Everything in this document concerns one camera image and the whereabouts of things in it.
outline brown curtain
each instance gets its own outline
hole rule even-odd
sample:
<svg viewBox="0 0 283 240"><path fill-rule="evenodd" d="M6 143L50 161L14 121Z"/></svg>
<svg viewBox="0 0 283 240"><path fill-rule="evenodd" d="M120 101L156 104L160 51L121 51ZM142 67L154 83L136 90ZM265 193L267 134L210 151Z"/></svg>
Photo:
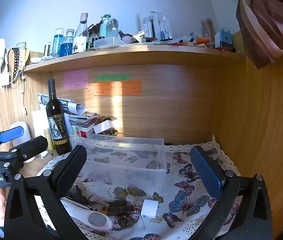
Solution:
<svg viewBox="0 0 283 240"><path fill-rule="evenodd" d="M283 3L278 0L239 0L236 17L247 56L258 69L283 54Z"/></svg>

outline blue gripper pad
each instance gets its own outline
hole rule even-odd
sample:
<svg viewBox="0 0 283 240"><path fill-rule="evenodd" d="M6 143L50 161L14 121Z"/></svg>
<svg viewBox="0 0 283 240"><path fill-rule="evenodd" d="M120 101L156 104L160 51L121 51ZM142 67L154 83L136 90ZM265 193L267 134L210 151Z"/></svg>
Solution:
<svg viewBox="0 0 283 240"><path fill-rule="evenodd" d="M208 194L219 200L221 198L222 187L226 181L224 170L216 161L210 159L199 145L191 149L190 160L198 172Z"/></svg>
<svg viewBox="0 0 283 240"><path fill-rule="evenodd" d="M14 140L24 134L24 129L21 126L17 126L10 130L0 133L0 142L6 143L11 140Z"/></svg>

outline screw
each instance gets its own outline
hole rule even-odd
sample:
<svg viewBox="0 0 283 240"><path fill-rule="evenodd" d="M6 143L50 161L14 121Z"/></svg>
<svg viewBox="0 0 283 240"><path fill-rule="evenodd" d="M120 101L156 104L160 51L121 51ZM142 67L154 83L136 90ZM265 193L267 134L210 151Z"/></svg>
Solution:
<svg viewBox="0 0 283 240"><path fill-rule="evenodd" d="M51 174L51 170L46 170L46 171L43 172L43 175L45 177L48 177L50 174Z"/></svg>
<svg viewBox="0 0 283 240"><path fill-rule="evenodd" d="M234 176L235 174L234 174L234 172L233 172L232 170L226 170L226 175L227 175L228 177L232 177L232 176Z"/></svg>
<svg viewBox="0 0 283 240"><path fill-rule="evenodd" d="M260 174L256 174L256 179L263 180L264 178Z"/></svg>
<svg viewBox="0 0 283 240"><path fill-rule="evenodd" d="M20 178L21 178L21 174L19 174L19 173L16 174L15 177L14 177L15 180L18 180L18 179L20 179Z"/></svg>

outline transparent plastic box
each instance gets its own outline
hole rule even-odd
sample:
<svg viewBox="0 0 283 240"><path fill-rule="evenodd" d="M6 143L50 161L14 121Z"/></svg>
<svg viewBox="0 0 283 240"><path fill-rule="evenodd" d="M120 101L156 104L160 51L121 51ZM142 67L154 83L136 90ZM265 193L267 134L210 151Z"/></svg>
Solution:
<svg viewBox="0 0 283 240"><path fill-rule="evenodd" d="M79 137L76 145L87 150L81 170L86 181L101 181L116 187L158 191L167 172L162 138L129 138L92 134Z"/></svg>

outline sticky note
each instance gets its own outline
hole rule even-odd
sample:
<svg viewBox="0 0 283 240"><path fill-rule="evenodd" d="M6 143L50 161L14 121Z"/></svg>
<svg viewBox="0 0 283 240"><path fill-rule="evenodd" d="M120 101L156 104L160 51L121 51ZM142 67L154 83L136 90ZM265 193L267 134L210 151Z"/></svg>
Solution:
<svg viewBox="0 0 283 240"><path fill-rule="evenodd" d="M88 88L88 70L64 72L64 89Z"/></svg>
<svg viewBox="0 0 283 240"><path fill-rule="evenodd" d="M141 81L114 81L94 83L95 96L141 96Z"/></svg>
<svg viewBox="0 0 283 240"><path fill-rule="evenodd" d="M105 75L97 75L96 81L128 81L130 80L130 75L127 74L105 74Z"/></svg>

